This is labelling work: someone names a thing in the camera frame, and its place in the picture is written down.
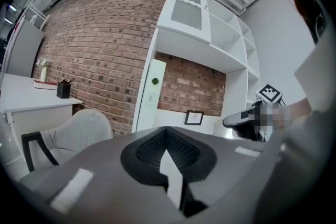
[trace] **red brick wall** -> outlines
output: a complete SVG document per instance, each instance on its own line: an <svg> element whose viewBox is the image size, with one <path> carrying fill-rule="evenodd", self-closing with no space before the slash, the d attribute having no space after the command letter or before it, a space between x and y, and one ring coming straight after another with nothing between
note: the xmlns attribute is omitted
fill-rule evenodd
<svg viewBox="0 0 336 224"><path fill-rule="evenodd" d="M102 111L115 135L132 130L141 74L165 0L67 0L50 11L38 58L47 81L75 78L71 95ZM39 78L35 68L33 77Z"/></svg>
<svg viewBox="0 0 336 224"><path fill-rule="evenodd" d="M157 60L166 62L159 109L187 112L204 111L220 116L223 106L225 74L197 63L159 53Z"/></svg>

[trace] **chair backrest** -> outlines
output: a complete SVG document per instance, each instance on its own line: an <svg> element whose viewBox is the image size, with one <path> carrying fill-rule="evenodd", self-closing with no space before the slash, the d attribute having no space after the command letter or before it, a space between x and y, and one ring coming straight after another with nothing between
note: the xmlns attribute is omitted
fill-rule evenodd
<svg viewBox="0 0 336 224"><path fill-rule="evenodd" d="M41 131L49 150L61 148L79 153L88 146L113 138L109 120L99 111L84 109L65 124Z"/></svg>

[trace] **black mesh vent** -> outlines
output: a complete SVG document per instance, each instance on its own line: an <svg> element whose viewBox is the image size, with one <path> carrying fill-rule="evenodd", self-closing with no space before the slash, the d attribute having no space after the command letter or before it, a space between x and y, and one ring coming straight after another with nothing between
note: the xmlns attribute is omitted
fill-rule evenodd
<svg viewBox="0 0 336 224"><path fill-rule="evenodd" d="M193 165L201 156L201 151L171 131L166 131L166 148L180 171Z"/></svg>
<svg viewBox="0 0 336 224"><path fill-rule="evenodd" d="M161 127L127 145L120 156L121 164L140 183L167 188L168 178L160 173L166 149L188 183L206 179L217 162L211 147L185 135L183 129Z"/></svg>
<svg viewBox="0 0 336 224"><path fill-rule="evenodd" d="M139 146L136 156L143 163L160 170L160 162L165 150L165 135L162 132Z"/></svg>

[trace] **framed picture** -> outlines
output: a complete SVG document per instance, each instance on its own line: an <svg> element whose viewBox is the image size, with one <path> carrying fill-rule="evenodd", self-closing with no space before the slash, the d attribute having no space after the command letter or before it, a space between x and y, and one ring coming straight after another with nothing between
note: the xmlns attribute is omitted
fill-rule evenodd
<svg viewBox="0 0 336 224"><path fill-rule="evenodd" d="M201 125L204 112L188 110L184 125Z"/></svg>

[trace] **black pen holder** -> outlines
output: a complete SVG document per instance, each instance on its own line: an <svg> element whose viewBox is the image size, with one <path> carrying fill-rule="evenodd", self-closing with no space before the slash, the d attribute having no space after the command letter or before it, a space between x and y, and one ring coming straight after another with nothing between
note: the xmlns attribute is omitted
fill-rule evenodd
<svg viewBox="0 0 336 224"><path fill-rule="evenodd" d="M70 89L71 89L71 84L64 84L64 83L59 82L57 84L56 96L60 97L61 99L70 98Z"/></svg>

